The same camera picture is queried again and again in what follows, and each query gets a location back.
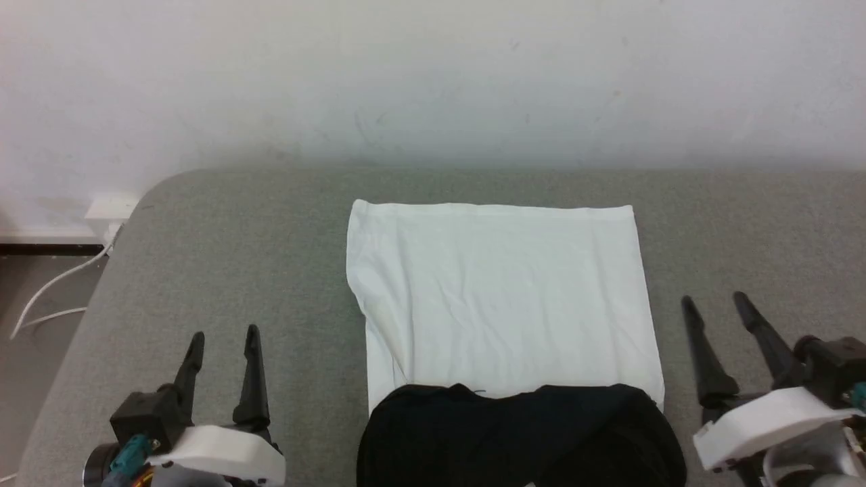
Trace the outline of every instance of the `white cloth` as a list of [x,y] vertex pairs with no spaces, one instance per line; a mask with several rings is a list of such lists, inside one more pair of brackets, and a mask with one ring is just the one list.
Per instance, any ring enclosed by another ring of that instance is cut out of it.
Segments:
[[346,274],[366,317],[370,412],[405,384],[501,397],[643,389],[662,366],[631,206],[355,201]]

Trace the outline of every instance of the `gray fabric tablecloth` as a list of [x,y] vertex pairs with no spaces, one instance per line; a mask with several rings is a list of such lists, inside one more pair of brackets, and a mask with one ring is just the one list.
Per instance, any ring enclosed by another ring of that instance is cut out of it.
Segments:
[[864,337],[866,176],[861,173],[503,172],[387,169],[200,171],[168,179],[124,229],[48,395],[17,485],[78,485],[108,417],[132,390],[170,381],[192,334],[207,336],[194,419],[230,421],[244,330],[262,330],[288,485],[353,485],[366,421],[363,316],[346,285],[352,201],[634,205],[667,387],[665,414],[690,484],[700,470],[680,298],[691,294],[728,372],[770,384],[731,293],[746,291],[791,343]]

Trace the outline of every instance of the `white wall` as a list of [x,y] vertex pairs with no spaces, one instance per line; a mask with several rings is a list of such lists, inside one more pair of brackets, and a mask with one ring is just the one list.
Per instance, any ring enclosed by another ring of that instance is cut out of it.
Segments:
[[0,5],[0,233],[262,161],[866,167],[863,0]]

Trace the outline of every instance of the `power cord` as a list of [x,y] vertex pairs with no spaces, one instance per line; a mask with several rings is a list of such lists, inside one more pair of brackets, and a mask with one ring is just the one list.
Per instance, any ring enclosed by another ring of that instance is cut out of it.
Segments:
[[59,313],[53,313],[53,314],[48,315],[48,316],[43,316],[42,318],[37,318],[33,321],[28,321],[26,323],[24,322],[24,318],[27,317],[27,313],[30,311],[30,308],[33,306],[33,303],[36,302],[36,299],[38,299],[39,296],[42,295],[43,292],[45,292],[45,289],[50,288],[55,282],[60,281],[62,278],[66,277],[66,276],[70,276],[70,275],[74,274],[75,272],[78,272],[79,270],[84,269],[84,268],[90,266],[91,264],[99,261],[102,257],[104,257],[108,253],[109,250],[111,250],[111,248],[114,246],[114,243],[117,242],[117,237],[118,237],[118,235],[120,235],[120,231],[122,231],[122,230],[123,230],[123,225],[120,225],[118,227],[117,231],[114,232],[114,237],[112,238],[111,243],[109,243],[108,245],[103,247],[102,250],[100,251],[100,253],[96,254],[96,256],[94,258],[88,260],[87,262],[83,263],[82,265],[79,265],[79,266],[73,267],[70,270],[67,270],[66,272],[55,277],[54,279],[46,282],[46,284],[44,286],[42,286],[38,291],[36,291],[36,294],[34,294],[33,297],[30,298],[30,301],[27,302],[27,305],[24,306],[24,310],[21,312],[21,316],[18,318],[18,323],[16,323],[15,329],[13,329],[12,334],[9,335],[9,339],[14,340],[16,335],[18,335],[18,332],[25,329],[26,327],[31,327],[33,325],[38,325],[39,323],[42,323],[42,322],[45,322],[48,320],[53,320],[58,316],[70,315],[72,313],[81,313],[83,311],[86,311],[87,308],[72,308],[72,309],[67,309],[66,311],[61,311]]

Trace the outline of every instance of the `black cloth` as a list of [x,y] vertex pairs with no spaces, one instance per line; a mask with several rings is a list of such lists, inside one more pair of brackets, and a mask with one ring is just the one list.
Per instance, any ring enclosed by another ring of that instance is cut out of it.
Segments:
[[640,389],[543,386],[503,399],[462,384],[403,386],[361,437],[358,486],[686,483],[668,421]]

